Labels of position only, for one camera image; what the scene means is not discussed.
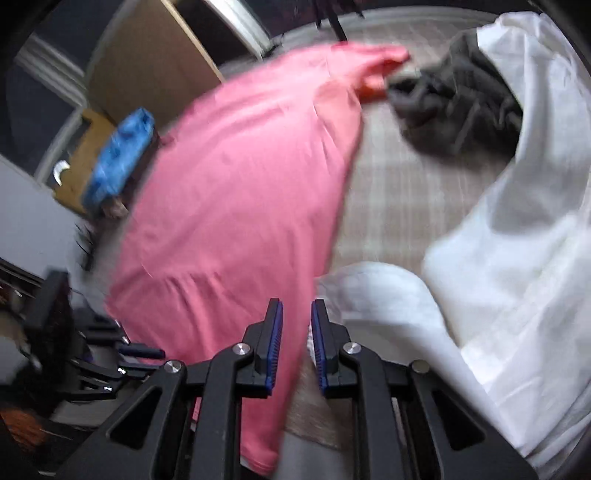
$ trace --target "bed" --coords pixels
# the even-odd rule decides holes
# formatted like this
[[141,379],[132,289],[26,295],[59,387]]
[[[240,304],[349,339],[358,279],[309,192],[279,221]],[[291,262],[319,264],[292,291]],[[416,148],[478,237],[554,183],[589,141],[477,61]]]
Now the bed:
[[[586,42],[576,26],[568,23],[564,3],[562,9],[552,4],[545,7],[586,62]],[[342,24],[350,40],[407,46],[413,61],[405,69],[416,69],[442,57],[459,31],[493,19],[489,14],[460,9],[401,7],[367,12],[363,22],[347,17]],[[331,39],[330,31],[308,26],[287,34],[283,48],[290,50]],[[386,103],[368,105],[363,116],[363,141],[350,174],[330,269],[370,260],[400,265],[418,274],[427,247],[462,221],[506,162],[484,155],[457,158],[453,164],[441,163],[407,145]],[[124,230],[125,225],[119,225],[112,231],[97,254],[87,285],[87,294],[95,305],[108,290]],[[308,357],[304,359],[286,431],[315,444],[347,450],[348,406],[328,404],[322,399],[313,364]],[[291,436],[286,441],[292,446],[299,442]],[[554,478],[578,478],[578,472],[584,471],[585,455],[581,452],[590,441],[591,435],[583,436]],[[289,459],[280,461],[278,478],[295,478],[289,465]],[[343,465],[346,471],[346,460]],[[325,466],[316,473],[332,477],[337,471],[334,466]]]

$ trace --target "white sheet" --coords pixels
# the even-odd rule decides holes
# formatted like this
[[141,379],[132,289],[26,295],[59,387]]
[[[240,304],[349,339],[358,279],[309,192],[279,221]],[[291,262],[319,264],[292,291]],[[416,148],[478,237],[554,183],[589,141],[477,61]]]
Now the white sheet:
[[524,110],[514,162],[424,260],[506,437],[546,478],[591,416],[591,79],[545,15],[478,30]]
[[[462,359],[423,281],[394,265],[363,262],[317,279],[331,322],[384,360],[408,365],[426,360],[472,407],[499,431],[498,409]],[[312,358],[313,343],[309,335]]]

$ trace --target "pink shirt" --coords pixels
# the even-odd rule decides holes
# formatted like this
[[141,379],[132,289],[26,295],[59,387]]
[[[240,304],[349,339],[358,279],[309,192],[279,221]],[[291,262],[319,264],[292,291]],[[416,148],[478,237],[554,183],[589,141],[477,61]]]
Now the pink shirt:
[[397,46],[325,45],[224,83],[184,113],[133,209],[107,311],[133,341],[186,364],[210,359],[284,305],[273,395],[247,399],[241,452],[277,462],[351,159],[359,97],[408,58]]

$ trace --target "gray cloth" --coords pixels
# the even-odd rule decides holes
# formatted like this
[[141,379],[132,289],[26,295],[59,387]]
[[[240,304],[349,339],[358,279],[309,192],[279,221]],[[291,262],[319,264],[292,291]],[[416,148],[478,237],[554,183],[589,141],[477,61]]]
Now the gray cloth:
[[484,148],[508,160],[515,154],[523,113],[478,49],[476,30],[456,37],[438,65],[392,81],[388,98],[403,135],[423,153],[447,156]]

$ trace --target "metal screw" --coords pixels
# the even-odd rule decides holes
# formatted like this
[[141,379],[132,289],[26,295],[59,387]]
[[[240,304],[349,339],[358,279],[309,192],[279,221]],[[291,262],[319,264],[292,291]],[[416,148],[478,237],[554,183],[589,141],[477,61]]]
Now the metal screw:
[[431,370],[431,366],[425,360],[415,360],[410,364],[410,367],[415,373],[422,375],[429,373],[429,370]]
[[347,342],[343,345],[343,350],[347,352],[349,355],[354,355],[361,351],[361,345],[357,342]]
[[251,346],[248,343],[237,343],[236,345],[234,345],[232,347],[232,352],[234,352],[237,355],[246,355],[248,352],[251,351]]
[[181,370],[182,367],[183,367],[183,364],[181,362],[179,362],[178,360],[169,360],[168,362],[166,362],[164,364],[164,369],[169,374],[175,374],[176,372]]

